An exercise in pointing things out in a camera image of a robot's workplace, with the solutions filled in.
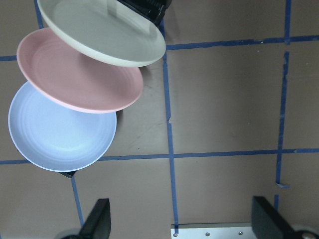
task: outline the blue tape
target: blue tape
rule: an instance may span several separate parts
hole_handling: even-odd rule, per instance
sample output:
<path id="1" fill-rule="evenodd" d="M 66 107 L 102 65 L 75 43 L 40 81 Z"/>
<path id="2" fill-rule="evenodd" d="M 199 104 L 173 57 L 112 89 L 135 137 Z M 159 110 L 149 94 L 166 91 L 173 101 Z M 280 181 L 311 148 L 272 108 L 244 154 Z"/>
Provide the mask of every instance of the blue tape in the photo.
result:
<path id="1" fill-rule="evenodd" d="M 281 105 L 280 105 L 280 125 L 279 125 L 279 136 L 278 136 L 278 154 L 276 164 L 276 183 L 281 184 L 281 168 L 282 168 L 282 154 L 283 154 L 283 141 L 284 141 L 284 130 L 285 130 L 285 114 L 286 114 L 286 100 L 287 100 L 287 74 L 289 69 L 289 52 L 286 51 L 284 54 L 285 63 L 283 65 L 283 83 L 281 92 Z"/>
<path id="2" fill-rule="evenodd" d="M 31 163 L 26 159 L 19 159 L 19 160 L 0 160 L 0 165 L 6 164 L 24 164 L 24 163 Z"/>
<path id="3" fill-rule="evenodd" d="M 16 61 L 16 56 L 0 56 L 0 61 Z"/>
<path id="4" fill-rule="evenodd" d="M 292 153 L 319 153 L 319 148 L 298 148 L 298 149 L 290 149 L 293 150 Z M 283 150 L 285 153 L 291 153 L 289 149 Z"/>
<path id="5" fill-rule="evenodd" d="M 226 151 L 226 152 L 207 152 L 207 153 L 175 153 L 174 158 L 199 158 L 199 157 L 220 157 L 220 156 L 241 156 L 241 155 L 262 155 L 262 154 L 278 154 L 277 149 L 269 150 L 252 150 L 252 151 Z M 319 153 L 319 148 L 297 148 L 283 149 L 282 154 L 287 153 Z M 157 159 L 169 158 L 169 154 L 140 154 L 125 156 L 103 156 L 98 161 L 115 161 L 115 160 L 137 160 L 137 159 Z M 0 160 L 0 165 L 6 164 L 25 164 L 31 163 L 26 159 L 18 160 Z"/>
<path id="6" fill-rule="evenodd" d="M 168 154 L 143 154 L 143 155 L 125 155 L 125 156 L 103 156 L 98 161 L 114 161 L 114 160 L 134 160 L 134 159 L 155 159 L 168 158 Z"/>
<path id="7" fill-rule="evenodd" d="M 163 36 L 165 37 L 164 21 L 160 23 L 160 29 Z M 163 83 L 164 83 L 166 124 L 167 124 L 171 194 L 172 194 L 173 214 L 174 214 L 174 228 L 175 228 L 175 233 L 178 233 L 178 212 L 177 212 L 177 195 L 176 195 L 176 183 L 175 183 L 174 148 L 173 148 L 173 135 L 172 135 L 172 129 L 171 129 L 171 123 L 170 123 L 171 114 L 170 114 L 169 82 L 168 82 L 168 68 L 167 68 L 166 53 L 163 56 Z"/>
<path id="8" fill-rule="evenodd" d="M 171 123 L 167 123 L 167 137 L 168 137 L 168 149 L 169 149 L 171 194 L 172 194 L 173 213 L 174 213 L 174 228 L 175 228 L 175 233 L 178 233 L 177 195 L 176 195 L 174 148 L 173 148 Z"/>
<path id="9" fill-rule="evenodd" d="M 194 158 L 194 157 L 219 157 L 219 156 L 277 154 L 277 153 L 278 151 L 276 149 L 270 149 L 270 150 L 209 152 L 209 153 L 178 153 L 178 154 L 174 154 L 174 157 L 175 158 Z"/>
<path id="10" fill-rule="evenodd" d="M 278 207 L 279 207 L 279 195 L 276 194 L 274 197 L 274 208 L 276 209 L 276 211 L 278 211 Z"/>
<path id="11" fill-rule="evenodd" d="M 213 46 L 244 46 L 244 45 L 258 45 L 258 44 L 269 44 L 269 43 L 283 43 L 284 38 L 266 38 L 264 40 L 234 40 L 234 41 L 213 41 L 213 42 L 198 42 L 198 43 L 188 43 L 188 44 L 176 44 L 167 45 L 166 50 L 184 50 L 184 49 L 194 49 L 194 48 L 208 48 Z"/>
<path id="12" fill-rule="evenodd" d="M 300 41 L 318 41 L 319 35 L 310 36 L 292 36 L 290 42 L 300 42 Z"/>
<path id="13" fill-rule="evenodd" d="M 35 7 L 36 19 L 38 21 L 38 27 L 39 29 L 42 29 L 43 28 L 42 15 L 41 15 L 37 0 L 34 0 L 34 7 Z"/>
<path id="14" fill-rule="evenodd" d="M 291 0 L 286 0 L 285 9 L 285 43 L 290 45 Z"/>
<path id="15" fill-rule="evenodd" d="M 76 209 L 78 211 L 78 216 L 79 216 L 79 220 L 80 220 L 80 225 L 83 226 L 84 225 L 84 221 L 83 221 L 83 215 L 82 215 L 82 210 L 81 210 L 81 204 L 80 204 L 80 200 L 79 200 L 78 190 L 77 190 L 77 187 L 76 187 L 75 176 L 73 176 L 71 178 L 71 182 L 72 182 L 72 188 L 73 188 L 73 194 L 74 194 Z"/>

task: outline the plate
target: plate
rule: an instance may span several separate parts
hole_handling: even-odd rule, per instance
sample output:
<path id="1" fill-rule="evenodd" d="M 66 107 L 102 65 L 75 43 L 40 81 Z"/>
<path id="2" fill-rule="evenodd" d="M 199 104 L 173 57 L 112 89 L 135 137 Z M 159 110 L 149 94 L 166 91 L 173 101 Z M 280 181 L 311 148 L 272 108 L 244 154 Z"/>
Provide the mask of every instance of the plate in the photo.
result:
<path id="1" fill-rule="evenodd" d="M 141 67 L 165 53 L 158 28 L 117 0 L 38 0 L 38 5 L 63 41 L 96 60 Z"/>
<path id="2" fill-rule="evenodd" d="M 139 68 L 94 60 L 67 45 L 50 28 L 26 36 L 18 46 L 17 61 L 37 90 L 76 111 L 119 111 L 133 104 L 143 91 Z"/>
<path id="3" fill-rule="evenodd" d="M 60 106 L 29 82 L 16 93 L 8 115 L 11 138 L 31 163 L 69 172 L 98 160 L 116 130 L 116 113 L 88 114 Z"/>

